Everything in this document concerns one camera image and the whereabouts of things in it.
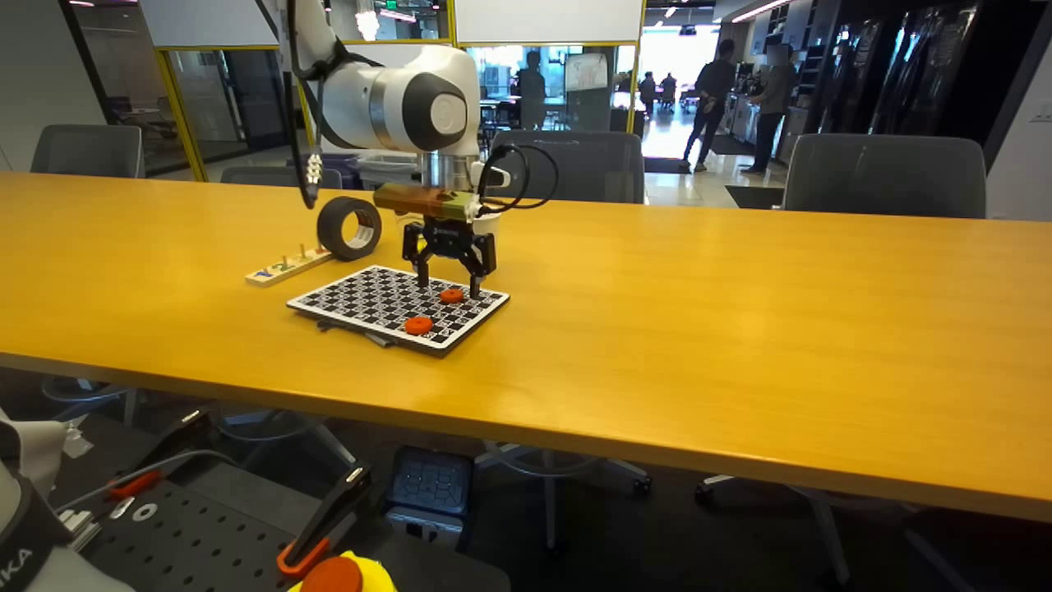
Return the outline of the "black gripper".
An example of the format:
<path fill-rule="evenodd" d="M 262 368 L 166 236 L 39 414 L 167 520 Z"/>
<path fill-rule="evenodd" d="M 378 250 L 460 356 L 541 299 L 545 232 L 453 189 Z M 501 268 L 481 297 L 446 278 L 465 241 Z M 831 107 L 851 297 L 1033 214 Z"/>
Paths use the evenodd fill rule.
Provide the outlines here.
<path fill-rule="evenodd" d="M 497 236 L 477 232 L 465 221 L 417 221 L 401 229 L 401 258 L 411 262 L 417 290 L 431 281 L 431 255 L 460 258 L 469 297 L 483 291 L 483 278 L 497 268 Z"/>

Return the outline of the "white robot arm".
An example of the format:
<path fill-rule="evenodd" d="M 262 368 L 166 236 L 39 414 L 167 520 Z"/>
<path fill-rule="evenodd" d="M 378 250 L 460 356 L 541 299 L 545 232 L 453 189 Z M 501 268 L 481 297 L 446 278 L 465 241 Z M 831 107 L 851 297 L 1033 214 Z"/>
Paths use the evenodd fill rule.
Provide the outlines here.
<path fill-rule="evenodd" d="M 421 180 L 384 180 L 371 202 L 414 214 L 401 255 L 417 281 L 431 258 L 466 268 L 469 291 L 497 268 L 497 236 L 481 188 L 481 79 L 456 46 L 421 46 L 409 61 L 384 64 L 357 53 L 337 15 L 337 0 L 283 0 L 287 72 L 307 87 L 320 136 L 340 147 L 414 150 Z"/>

